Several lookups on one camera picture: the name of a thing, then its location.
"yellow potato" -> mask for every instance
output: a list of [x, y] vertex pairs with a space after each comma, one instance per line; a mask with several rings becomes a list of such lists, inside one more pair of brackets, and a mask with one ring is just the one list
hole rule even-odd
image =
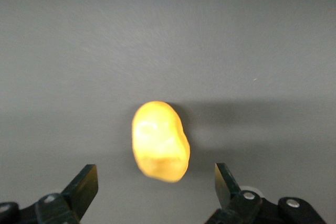
[[180, 117], [165, 102], [148, 102], [137, 110], [132, 148], [139, 169], [148, 177], [177, 182], [187, 171], [190, 146]]

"glowing yellow blob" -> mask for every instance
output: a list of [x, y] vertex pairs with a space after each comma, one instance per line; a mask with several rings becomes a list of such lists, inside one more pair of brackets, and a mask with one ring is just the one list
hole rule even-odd
[[179, 181], [188, 168], [190, 146], [178, 114], [165, 102], [142, 105], [132, 123], [135, 161], [148, 177]]

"gray surface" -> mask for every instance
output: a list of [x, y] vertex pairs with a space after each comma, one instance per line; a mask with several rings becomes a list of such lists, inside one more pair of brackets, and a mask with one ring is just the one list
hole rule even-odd
[[[336, 0], [0, 0], [0, 201], [27, 206], [96, 163], [83, 223], [203, 223], [214, 162], [336, 223]], [[144, 177], [131, 120], [170, 102], [185, 177]]]

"screw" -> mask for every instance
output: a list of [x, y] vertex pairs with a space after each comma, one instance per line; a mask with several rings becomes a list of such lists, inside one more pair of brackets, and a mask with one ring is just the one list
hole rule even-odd
[[53, 195], [48, 195], [47, 198], [45, 198], [44, 203], [50, 203], [55, 199]]
[[294, 199], [287, 199], [286, 203], [288, 206], [294, 207], [294, 208], [298, 208], [300, 206], [300, 204]]
[[9, 209], [9, 205], [4, 205], [2, 207], [0, 207], [0, 212], [5, 212]]
[[245, 199], [254, 199], [256, 196], [253, 193], [247, 191], [246, 193], [244, 193], [244, 197]]

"black metal bracket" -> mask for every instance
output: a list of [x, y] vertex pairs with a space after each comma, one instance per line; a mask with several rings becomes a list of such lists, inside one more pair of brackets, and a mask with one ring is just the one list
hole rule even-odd
[[0, 224], [78, 224], [98, 192], [96, 165], [86, 165], [60, 194], [48, 194], [19, 210], [0, 203]]
[[275, 205], [253, 191], [241, 191], [224, 163], [215, 164], [215, 188], [222, 208], [205, 224], [326, 224], [303, 199], [285, 197]]

